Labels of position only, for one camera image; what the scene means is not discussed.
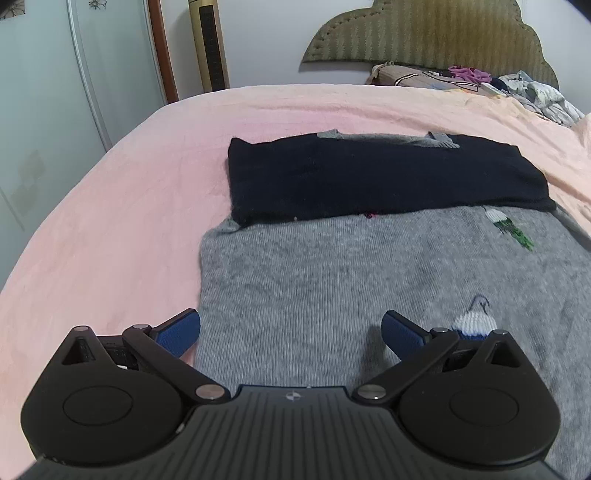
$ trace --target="green and white embroidery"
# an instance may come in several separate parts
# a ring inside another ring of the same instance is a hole
[[[534,243],[529,238],[527,238],[525,234],[513,224],[513,221],[503,212],[500,210],[495,210],[494,208],[486,209],[486,216],[501,232],[510,233],[511,236],[517,240],[523,248],[526,248],[530,252],[534,249]]]

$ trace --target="bed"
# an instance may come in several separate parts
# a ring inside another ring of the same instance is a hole
[[[591,116],[567,129],[510,98],[354,85],[245,87],[166,106],[50,214],[0,293],[0,478],[34,460],[20,409],[73,326],[115,335],[199,306],[200,243],[230,212],[230,139],[261,142],[335,128],[441,131],[517,145],[545,174],[551,198],[591,233]]]

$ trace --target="black vent grille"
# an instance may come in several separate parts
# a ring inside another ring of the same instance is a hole
[[[223,77],[222,54],[217,41],[216,17],[213,12],[213,5],[199,7],[199,18],[201,19],[205,58],[207,59],[212,91],[224,90],[226,89],[226,81]]]

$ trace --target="silver screw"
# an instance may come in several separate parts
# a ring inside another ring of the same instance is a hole
[[[206,384],[201,385],[197,390],[195,390],[195,394],[204,400],[217,400],[218,398],[223,397],[225,390],[223,387],[214,384]]]
[[[386,389],[380,385],[366,384],[359,387],[357,394],[367,400],[379,400],[386,396]]]

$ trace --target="pile of clothes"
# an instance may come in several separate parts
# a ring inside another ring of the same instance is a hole
[[[232,216],[201,243],[199,371],[231,391],[354,388],[398,361],[387,310],[466,333],[485,298],[484,333],[509,330],[560,407],[550,465],[589,474],[591,239],[519,148],[436,132],[233,138],[228,176]]]
[[[490,84],[515,98],[531,112],[544,116],[559,125],[572,127],[584,118],[583,112],[568,102],[557,89],[545,83],[533,81],[522,70],[499,78],[493,78],[489,73],[474,68],[450,67],[449,71],[457,79],[477,85]]]

